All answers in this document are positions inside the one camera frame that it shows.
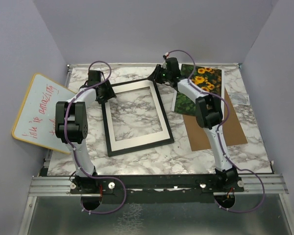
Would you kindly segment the sunflower photo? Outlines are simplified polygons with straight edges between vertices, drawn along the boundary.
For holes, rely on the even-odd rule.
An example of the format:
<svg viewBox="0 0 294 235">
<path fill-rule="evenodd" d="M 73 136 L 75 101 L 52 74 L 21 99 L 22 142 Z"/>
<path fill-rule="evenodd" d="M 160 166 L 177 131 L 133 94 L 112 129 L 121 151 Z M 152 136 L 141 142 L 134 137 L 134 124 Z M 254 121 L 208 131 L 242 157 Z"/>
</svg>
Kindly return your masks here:
<svg viewBox="0 0 294 235">
<path fill-rule="evenodd" d="M 217 94 L 224 98 L 224 71 L 220 68 L 196 66 L 191 81 L 205 92 Z M 195 116 L 195 104 L 184 94 L 174 92 L 171 110 L 175 113 Z"/>
</svg>

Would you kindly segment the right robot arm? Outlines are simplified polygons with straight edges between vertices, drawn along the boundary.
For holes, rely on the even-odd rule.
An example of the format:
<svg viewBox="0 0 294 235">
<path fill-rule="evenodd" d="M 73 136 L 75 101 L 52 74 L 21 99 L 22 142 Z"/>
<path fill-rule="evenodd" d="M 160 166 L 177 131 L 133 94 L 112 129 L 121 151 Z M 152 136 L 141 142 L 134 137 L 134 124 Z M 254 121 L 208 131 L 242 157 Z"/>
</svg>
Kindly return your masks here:
<svg viewBox="0 0 294 235">
<path fill-rule="evenodd" d="M 238 179 L 238 173 L 230 161 L 223 136 L 222 125 L 224 120 L 221 102 L 225 102 L 225 100 L 217 94 L 199 88 L 189 77 L 182 76 L 178 60 L 175 57 L 169 58 L 165 55 L 164 60 L 164 63 L 158 64 L 147 79 L 154 83 L 172 87 L 194 103 L 197 124 L 208 137 L 214 154 L 216 188 L 220 191 L 227 191 Z"/>
</svg>

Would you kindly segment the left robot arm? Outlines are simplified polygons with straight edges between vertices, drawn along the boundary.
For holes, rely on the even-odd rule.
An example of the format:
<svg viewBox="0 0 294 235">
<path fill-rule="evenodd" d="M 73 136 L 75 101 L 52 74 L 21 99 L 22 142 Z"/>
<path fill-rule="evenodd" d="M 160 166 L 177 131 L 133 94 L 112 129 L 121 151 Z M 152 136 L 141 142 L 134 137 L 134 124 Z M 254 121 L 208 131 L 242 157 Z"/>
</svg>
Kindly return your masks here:
<svg viewBox="0 0 294 235">
<path fill-rule="evenodd" d="M 88 80 L 78 93 L 67 101 L 58 101 L 55 106 L 55 134 L 73 155 L 76 176 L 84 178 L 81 187 L 87 193 L 98 189 L 96 168 L 90 160 L 86 138 L 88 135 L 87 108 L 91 103 L 104 104 L 115 98 L 110 81 L 102 71 L 88 71 Z"/>
</svg>

